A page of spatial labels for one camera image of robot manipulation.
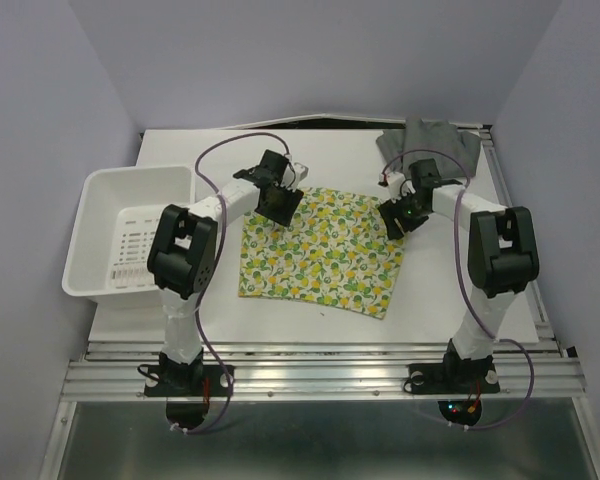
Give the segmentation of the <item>yellow floral skirt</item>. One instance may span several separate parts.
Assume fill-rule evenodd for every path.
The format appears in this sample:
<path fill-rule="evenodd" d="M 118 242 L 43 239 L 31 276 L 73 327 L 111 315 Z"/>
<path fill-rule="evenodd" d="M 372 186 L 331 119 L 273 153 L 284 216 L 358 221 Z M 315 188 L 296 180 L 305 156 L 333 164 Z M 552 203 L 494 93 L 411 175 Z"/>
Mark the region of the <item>yellow floral skirt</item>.
<path fill-rule="evenodd" d="M 289 226 L 244 217 L 238 294 L 301 301 L 383 319 L 404 257 L 379 198 L 308 187 Z"/>

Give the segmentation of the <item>grey pleated skirt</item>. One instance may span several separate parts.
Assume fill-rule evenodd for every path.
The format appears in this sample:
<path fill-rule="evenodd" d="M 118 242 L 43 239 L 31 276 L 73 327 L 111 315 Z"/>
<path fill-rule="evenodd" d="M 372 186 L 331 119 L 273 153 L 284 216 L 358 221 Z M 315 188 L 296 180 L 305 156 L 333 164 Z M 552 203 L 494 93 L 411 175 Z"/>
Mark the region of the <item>grey pleated skirt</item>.
<path fill-rule="evenodd" d="M 481 152 L 477 134 L 448 121 L 423 121 L 419 117 L 408 118 L 403 130 L 384 130 L 376 145 L 386 163 L 402 152 L 415 150 L 390 166 L 407 179 L 411 178 L 409 166 L 423 159 L 434 159 L 443 179 L 464 178 L 464 173 L 473 178 Z"/>

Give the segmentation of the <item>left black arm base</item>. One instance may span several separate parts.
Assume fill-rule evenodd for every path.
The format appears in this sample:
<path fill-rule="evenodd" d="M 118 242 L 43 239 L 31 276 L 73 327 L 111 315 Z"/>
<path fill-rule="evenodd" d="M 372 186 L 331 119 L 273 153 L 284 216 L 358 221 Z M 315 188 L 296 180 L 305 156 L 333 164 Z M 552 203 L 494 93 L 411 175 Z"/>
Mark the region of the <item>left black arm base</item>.
<path fill-rule="evenodd" d="M 172 430 L 185 435 L 210 432 L 226 413 L 233 396 L 234 367 L 190 365 L 161 359 L 159 364 L 140 364 L 143 396 L 165 399 L 165 417 Z"/>

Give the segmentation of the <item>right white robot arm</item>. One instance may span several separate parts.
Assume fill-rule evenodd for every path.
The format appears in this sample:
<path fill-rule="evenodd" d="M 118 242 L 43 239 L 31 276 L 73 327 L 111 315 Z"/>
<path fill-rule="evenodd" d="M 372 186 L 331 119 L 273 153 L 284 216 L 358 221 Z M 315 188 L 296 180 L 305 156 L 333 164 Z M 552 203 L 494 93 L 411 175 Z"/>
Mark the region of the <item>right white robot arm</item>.
<path fill-rule="evenodd" d="M 467 313 L 450 340 L 452 359 L 440 366 L 443 384 L 462 390 L 476 378 L 472 362 L 492 355 L 517 296 L 539 275 L 531 212 L 468 192 L 469 183 L 444 179 L 436 161 L 418 160 L 409 173 L 379 176 L 389 199 L 378 207 L 388 238 L 401 239 L 430 216 L 453 222 L 456 276 Z"/>

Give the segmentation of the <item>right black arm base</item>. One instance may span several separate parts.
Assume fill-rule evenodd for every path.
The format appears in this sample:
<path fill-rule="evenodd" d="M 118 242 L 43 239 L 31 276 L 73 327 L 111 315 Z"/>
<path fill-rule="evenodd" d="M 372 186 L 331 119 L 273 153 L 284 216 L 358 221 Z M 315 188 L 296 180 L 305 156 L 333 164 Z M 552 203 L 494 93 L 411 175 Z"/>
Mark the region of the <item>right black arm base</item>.
<path fill-rule="evenodd" d="M 494 368 L 452 372 L 441 363 L 415 363 L 408 366 L 402 390 L 416 396 L 439 396 L 438 408 L 451 424 L 475 426 L 481 418 L 484 395 L 501 391 Z"/>

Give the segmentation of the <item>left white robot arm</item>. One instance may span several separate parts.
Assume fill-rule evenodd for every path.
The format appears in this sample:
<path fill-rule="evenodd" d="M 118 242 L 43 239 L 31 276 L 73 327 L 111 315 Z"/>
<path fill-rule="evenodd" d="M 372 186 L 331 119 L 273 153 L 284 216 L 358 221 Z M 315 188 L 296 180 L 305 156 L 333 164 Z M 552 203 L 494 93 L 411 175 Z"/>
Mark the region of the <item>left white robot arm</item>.
<path fill-rule="evenodd" d="M 234 173 L 224 187 L 213 187 L 210 196 L 188 207 L 170 204 L 162 211 L 147 269 L 166 318 L 159 362 L 170 368 L 168 382 L 179 393 L 193 393 L 202 384 L 195 315 L 215 273 L 227 227 L 253 212 L 288 227 L 304 196 L 299 184 L 308 172 L 288 154 L 267 150 L 256 166 Z"/>

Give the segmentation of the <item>white plastic bin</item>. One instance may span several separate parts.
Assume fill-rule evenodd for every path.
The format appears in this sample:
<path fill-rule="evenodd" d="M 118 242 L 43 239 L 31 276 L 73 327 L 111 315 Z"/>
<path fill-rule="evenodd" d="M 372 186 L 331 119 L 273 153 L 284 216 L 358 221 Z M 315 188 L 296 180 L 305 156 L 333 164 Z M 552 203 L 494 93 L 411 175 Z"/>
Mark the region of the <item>white plastic bin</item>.
<path fill-rule="evenodd" d="M 108 308 L 156 307 L 147 258 L 159 218 L 170 204 L 193 202 L 183 165 L 98 170 L 84 182 L 65 262 L 66 294 Z"/>

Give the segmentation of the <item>aluminium mounting rail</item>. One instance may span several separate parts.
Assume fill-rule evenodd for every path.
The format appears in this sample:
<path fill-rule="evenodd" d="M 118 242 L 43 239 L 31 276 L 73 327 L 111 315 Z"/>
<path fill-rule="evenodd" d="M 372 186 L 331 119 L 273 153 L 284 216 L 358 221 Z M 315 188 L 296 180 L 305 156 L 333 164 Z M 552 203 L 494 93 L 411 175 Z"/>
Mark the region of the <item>aluminium mounting rail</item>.
<path fill-rule="evenodd" d="M 218 355 L 235 369 L 237 402 L 408 400 L 402 389 L 411 363 L 436 363 L 442 344 L 413 343 L 219 343 Z M 142 401 L 141 363 L 157 360 L 155 343 L 92 342 L 69 364 L 61 390 L 64 401 Z M 528 358 L 500 346 L 494 358 L 501 386 L 498 400 L 583 397 L 586 380 L 578 359 L 550 341 L 529 349 Z"/>

